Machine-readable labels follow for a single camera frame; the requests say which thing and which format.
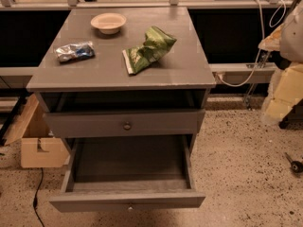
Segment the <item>grey wooden cabinet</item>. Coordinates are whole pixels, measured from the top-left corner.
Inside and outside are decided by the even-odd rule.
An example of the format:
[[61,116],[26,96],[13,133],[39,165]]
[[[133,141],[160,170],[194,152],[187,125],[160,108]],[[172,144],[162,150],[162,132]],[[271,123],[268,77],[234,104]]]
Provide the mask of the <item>grey wooden cabinet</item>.
[[[91,41],[94,58],[61,64],[48,51],[30,80],[27,88],[45,114],[205,109],[215,79],[187,9],[121,9],[127,23],[114,36],[91,27],[92,17],[99,13],[99,9],[72,10],[52,44]],[[122,51],[141,44],[151,26],[160,27],[177,42],[161,60],[131,76]]]

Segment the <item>beige paper bowl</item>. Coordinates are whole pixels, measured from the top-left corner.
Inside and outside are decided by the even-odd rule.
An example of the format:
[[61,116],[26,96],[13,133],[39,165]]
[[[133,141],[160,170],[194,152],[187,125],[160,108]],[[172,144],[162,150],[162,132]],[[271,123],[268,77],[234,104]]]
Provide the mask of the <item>beige paper bowl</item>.
[[126,24],[126,17],[119,13],[102,13],[91,20],[91,26],[106,35],[116,34]]

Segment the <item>green chip bag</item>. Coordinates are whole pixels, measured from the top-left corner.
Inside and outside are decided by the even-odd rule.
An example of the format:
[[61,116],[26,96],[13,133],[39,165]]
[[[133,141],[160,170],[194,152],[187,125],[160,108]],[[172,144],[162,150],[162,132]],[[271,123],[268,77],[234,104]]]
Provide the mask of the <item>green chip bag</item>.
[[137,75],[152,63],[167,55],[177,40],[157,26],[145,32],[145,42],[122,51],[129,75]]

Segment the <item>closed grey upper drawer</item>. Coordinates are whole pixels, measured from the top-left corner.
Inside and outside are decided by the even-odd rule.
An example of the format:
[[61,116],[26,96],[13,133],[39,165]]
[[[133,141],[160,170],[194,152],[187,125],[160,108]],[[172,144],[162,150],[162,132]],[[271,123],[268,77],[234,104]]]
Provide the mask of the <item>closed grey upper drawer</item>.
[[196,134],[205,110],[102,111],[45,113],[44,120],[56,137]]

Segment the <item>open grey lower drawer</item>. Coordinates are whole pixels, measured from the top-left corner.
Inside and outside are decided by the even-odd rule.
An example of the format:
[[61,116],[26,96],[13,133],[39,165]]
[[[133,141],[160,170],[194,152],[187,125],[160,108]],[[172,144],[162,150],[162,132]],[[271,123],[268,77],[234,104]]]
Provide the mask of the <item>open grey lower drawer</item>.
[[61,212],[198,208],[190,153],[181,135],[82,138],[74,142]]

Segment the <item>black caster wheel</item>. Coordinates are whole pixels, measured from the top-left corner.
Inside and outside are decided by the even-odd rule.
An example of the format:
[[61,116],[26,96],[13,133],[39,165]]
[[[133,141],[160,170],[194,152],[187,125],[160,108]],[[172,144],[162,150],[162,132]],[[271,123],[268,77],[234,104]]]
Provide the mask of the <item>black caster wheel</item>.
[[291,165],[291,170],[293,173],[303,172],[303,164],[301,162],[293,160],[288,153],[286,153],[285,156]]

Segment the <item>cardboard box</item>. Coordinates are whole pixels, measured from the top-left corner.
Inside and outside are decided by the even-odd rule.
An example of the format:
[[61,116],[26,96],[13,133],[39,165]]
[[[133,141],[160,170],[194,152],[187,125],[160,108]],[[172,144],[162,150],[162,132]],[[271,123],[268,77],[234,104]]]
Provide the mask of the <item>cardboard box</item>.
[[5,134],[6,145],[21,143],[21,167],[62,167],[70,153],[60,138],[55,138],[43,119],[44,111],[35,95],[27,99]]

